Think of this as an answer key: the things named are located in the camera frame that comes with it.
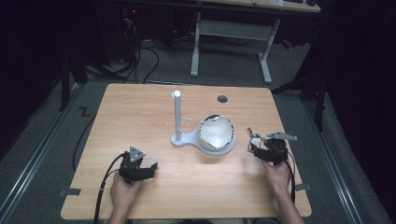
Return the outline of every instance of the hand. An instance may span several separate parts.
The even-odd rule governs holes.
[[[268,161],[262,160],[262,166],[267,175],[268,184],[274,192],[282,190],[289,192],[288,184],[290,182],[290,171],[288,165],[282,161],[277,166],[272,166]]]
[[[111,201],[115,207],[131,207],[136,200],[137,192],[143,181],[136,181],[132,185],[125,183],[119,172],[114,174],[113,186],[110,190]]]
[[[262,166],[264,166],[266,171],[268,184],[275,194],[277,207],[279,208],[283,223],[304,223],[289,194],[288,184],[291,175],[288,165],[282,161],[280,164],[272,166],[268,161],[262,161]]]
[[[137,198],[137,193],[143,181],[136,181],[132,185],[125,183],[119,172],[114,174],[113,186],[110,190],[111,201],[114,208],[111,213],[111,224],[123,224],[126,221],[128,212]]]

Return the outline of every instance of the metal rod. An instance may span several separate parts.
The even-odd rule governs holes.
[[[176,140],[180,141],[181,140],[181,112],[180,112],[180,96],[181,93],[180,91],[174,91],[173,97],[174,97],[174,102],[175,102],[175,128],[176,128]]]

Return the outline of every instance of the white bowl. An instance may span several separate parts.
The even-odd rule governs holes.
[[[233,125],[223,115],[210,115],[198,126],[198,140],[207,150],[220,151],[233,140]]]

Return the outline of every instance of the electrical cord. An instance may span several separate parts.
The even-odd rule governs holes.
[[[96,114],[91,118],[90,122],[88,122],[88,124],[85,126],[84,131],[82,131],[82,134],[79,136],[79,139],[77,141],[76,147],[74,149],[73,152],[73,171],[76,172],[77,170],[77,166],[76,166],[76,155],[77,155],[77,150],[79,147],[79,144],[81,143],[82,137],[84,136],[84,133],[87,132],[88,127],[90,127],[91,123],[93,122],[93,120],[96,118]]]
[[[97,198],[97,200],[96,200],[95,216],[94,216],[94,218],[93,218],[93,223],[94,223],[94,224],[97,224],[97,223],[98,223],[98,220],[99,220],[100,203],[101,203],[101,201],[102,201],[103,192],[105,191],[106,180],[107,180],[107,178],[108,178],[112,173],[115,172],[115,171],[112,171],[112,172],[110,173],[110,170],[111,170],[111,168],[113,167],[114,163],[116,163],[116,161],[117,161],[119,158],[125,157],[125,155],[126,155],[126,152],[120,154],[116,159],[114,159],[114,161],[111,162],[110,166],[108,167],[108,169],[107,169],[107,171],[106,171],[105,177],[103,178],[102,184],[101,184],[101,186],[100,186],[100,188],[99,188],[98,198]]]
[[[137,63],[139,63],[140,62],[140,56],[141,56],[141,48],[139,48],[139,51],[138,51],[138,57],[137,57]],[[134,84],[137,84],[138,83],[138,81],[137,81],[137,67],[134,69]]]
[[[148,72],[148,74],[145,76],[145,79],[143,79],[143,84],[146,84],[146,80],[148,79],[149,75],[157,68],[158,64],[160,63],[160,56],[152,49],[146,49],[151,52],[153,52],[157,56],[157,62],[155,63],[155,66],[151,69],[151,71]]]
[[[294,158],[290,155],[291,158],[293,159],[293,163],[294,163],[294,171],[292,171],[290,163],[288,162],[288,160],[282,156],[282,154],[279,152],[279,150],[274,145],[272,145],[272,147],[274,147],[274,149],[276,150],[277,154],[279,154],[279,156],[282,158],[283,162],[285,162],[286,165],[288,166],[288,169],[289,169],[289,172],[290,172],[290,181],[291,181],[290,197],[291,197],[291,200],[293,201],[293,203],[295,203],[295,199],[296,199],[296,182],[295,182],[295,179],[294,179],[294,173],[295,173]]]
[[[111,78],[115,78],[115,79],[124,79],[124,80],[125,80],[125,77],[120,76],[120,74],[121,74],[121,73],[124,73],[124,72],[126,72],[126,71],[128,71],[128,70],[130,70],[130,69],[134,70],[134,69],[137,67],[137,61],[136,61],[136,59],[135,59],[134,50],[138,48],[138,45],[140,45],[139,39],[141,38],[141,35],[142,35],[141,33],[137,33],[137,34],[135,35],[134,42],[133,42],[132,45],[129,47],[129,50],[128,50],[129,53],[128,53],[128,54],[132,54],[132,55],[131,55],[131,60],[130,60],[130,62],[128,63],[128,65],[126,65],[125,67],[121,68],[121,69],[118,70],[118,71],[112,72],[112,71],[110,71],[110,70],[104,68],[102,65],[93,63],[93,62],[91,62],[90,60],[85,59],[85,58],[83,58],[83,57],[81,57],[81,56],[78,56],[78,55],[76,55],[76,56],[77,56],[81,61],[83,61],[84,64],[90,65],[92,68],[94,68],[95,70],[98,71],[98,72],[94,72],[94,71],[92,71],[91,69],[89,69],[89,68],[86,67],[86,68],[85,68],[85,71],[88,72],[88,73],[90,73],[90,74],[97,75],[97,76],[105,75],[105,76],[108,76],[108,77],[111,77]]]
[[[139,58],[136,58],[136,56],[134,55],[134,61],[136,61],[135,66],[131,69],[131,71],[128,73],[128,75],[125,77],[122,83],[125,83],[128,80],[129,76],[132,74],[133,71],[136,72],[136,67],[139,64],[139,59],[140,59],[140,53],[139,53]]]
[[[293,160],[293,174],[296,174],[296,161],[294,160],[293,156],[291,156],[291,154],[288,152],[288,154],[290,155],[291,159]]]
[[[190,35],[190,36],[188,36],[188,35],[191,33],[192,27],[194,26],[194,22],[195,22],[196,16],[197,16],[197,13],[195,12],[195,13],[194,13],[194,16],[192,17],[192,22],[191,22],[191,26],[190,26],[189,31],[188,31],[185,35],[183,35],[181,38],[175,39],[174,42],[175,42],[175,41],[178,41],[178,40],[189,39],[189,38],[195,36],[195,35]]]
[[[201,49],[205,49],[205,50],[213,50],[213,49],[218,49],[218,48],[220,48],[221,46],[222,46],[222,44],[223,44],[223,38],[222,37],[212,37],[212,38],[210,38],[210,37],[207,37],[206,39],[209,39],[209,40],[212,40],[212,39],[218,39],[219,38],[219,43],[218,43],[218,45],[217,46],[215,46],[214,48],[206,48],[206,47],[204,47],[201,43],[200,43],[200,48]]]

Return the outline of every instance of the gray floor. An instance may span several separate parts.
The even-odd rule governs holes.
[[[211,86],[243,86],[274,89],[294,79],[294,76],[309,50],[309,46],[298,46],[287,50],[273,45],[268,64],[273,77],[272,85],[263,82],[260,65],[254,51],[260,51],[262,43],[230,40],[217,43],[204,43],[201,50],[199,76],[190,77],[192,46],[165,46],[161,43],[147,42],[144,46],[152,48],[159,55],[159,64],[148,77],[147,83],[184,83]],[[137,80],[141,83],[145,75],[156,64],[155,54],[141,50],[141,59],[137,66]],[[114,64],[110,69],[117,69]],[[28,127],[18,142],[1,161],[3,180],[0,188],[0,201],[15,200],[15,207],[3,206],[1,215],[5,223],[91,223],[91,220],[63,220],[60,212],[64,198],[59,196],[61,189],[68,189],[73,178],[72,158],[78,139],[84,128],[97,112],[102,96],[109,83],[120,82],[107,77],[90,76],[86,85],[80,85],[73,94],[75,100],[67,113],[59,113],[61,105],[61,87],[57,85],[47,101],[31,117]],[[307,192],[313,213],[304,220],[306,223],[353,223],[343,201],[340,199],[332,170],[327,165],[323,153],[323,139],[331,150],[347,185],[347,190],[356,205],[360,218],[355,223],[391,223],[382,205],[378,202],[370,183],[356,161],[342,129],[332,110],[330,99],[326,98],[323,115],[323,133],[318,133],[312,124],[309,113],[311,103],[301,102],[297,91],[286,91],[275,95],[276,106],[287,133],[297,135],[299,140],[290,142],[302,179],[312,189]],[[81,107],[87,107],[88,117],[81,116]],[[46,138],[51,123],[60,115],[64,116],[57,132],[50,138],[46,147],[40,145]],[[76,161],[83,150],[89,130],[82,137],[78,147]],[[7,196],[16,185],[24,168],[31,164],[30,159],[38,148],[42,150],[43,160],[36,164],[36,170],[30,171],[32,179],[25,183],[21,197]],[[260,218],[257,223],[275,223],[272,219]]]

